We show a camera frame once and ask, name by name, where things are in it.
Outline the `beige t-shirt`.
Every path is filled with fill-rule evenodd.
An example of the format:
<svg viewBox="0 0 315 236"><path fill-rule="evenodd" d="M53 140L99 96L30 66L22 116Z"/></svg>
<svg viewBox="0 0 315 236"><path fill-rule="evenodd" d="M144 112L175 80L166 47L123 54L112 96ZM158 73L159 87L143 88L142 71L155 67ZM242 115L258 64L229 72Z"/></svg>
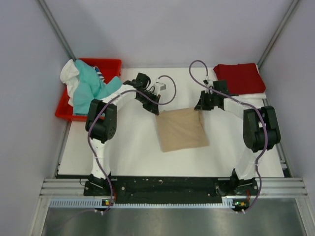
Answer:
<svg viewBox="0 0 315 236"><path fill-rule="evenodd" d="M156 116L156 122L163 152L209 145L201 111L194 108L163 111Z"/></svg>

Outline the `teal t-shirt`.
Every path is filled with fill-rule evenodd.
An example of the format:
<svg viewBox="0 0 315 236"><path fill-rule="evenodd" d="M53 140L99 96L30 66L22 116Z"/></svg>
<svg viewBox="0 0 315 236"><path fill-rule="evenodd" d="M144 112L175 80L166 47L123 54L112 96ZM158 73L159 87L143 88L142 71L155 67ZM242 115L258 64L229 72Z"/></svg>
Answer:
<svg viewBox="0 0 315 236"><path fill-rule="evenodd" d="M74 115L87 115L92 100L102 100L115 93L123 85L120 78L115 76L110 82L105 82L104 86L101 86L93 66L89 66L80 59L75 61L75 66L79 70L79 85L74 92Z"/></svg>

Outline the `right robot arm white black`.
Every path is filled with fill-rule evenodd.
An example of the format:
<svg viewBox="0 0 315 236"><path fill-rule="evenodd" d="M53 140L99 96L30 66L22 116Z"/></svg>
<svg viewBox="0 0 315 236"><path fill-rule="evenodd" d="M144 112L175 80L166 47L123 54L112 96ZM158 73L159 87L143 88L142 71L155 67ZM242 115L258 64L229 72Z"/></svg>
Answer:
<svg viewBox="0 0 315 236"><path fill-rule="evenodd" d="M281 140L275 109L272 106L256 108L231 95L225 80L203 81L204 88L195 106L198 111L211 111L219 108L230 112L243 121L243 141L245 149L237 166L232 170L228 184L218 187L218 194L244 195L257 188L255 178L261 177L258 165L263 154Z"/></svg>

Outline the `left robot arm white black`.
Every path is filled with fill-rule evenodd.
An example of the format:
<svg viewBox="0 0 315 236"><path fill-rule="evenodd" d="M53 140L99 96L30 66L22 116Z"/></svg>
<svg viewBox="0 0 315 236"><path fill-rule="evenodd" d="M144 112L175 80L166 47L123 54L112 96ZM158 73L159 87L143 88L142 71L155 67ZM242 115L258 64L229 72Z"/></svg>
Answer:
<svg viewBox="0 0 315 236"><path fill-rule="evenodd" d="M93 154L93 167L89 181L95 183L95 190L106 195L112 184L106 178L111 174L109 158L104 156L107 141L111 140L117 130L118 111L132 100L137 100L148 112L158 115L160 92L166 85L151 79L143 73L131 81L125 81L119 89L106 98L91 101L85 129L88 132L88 144Z"/></svg>

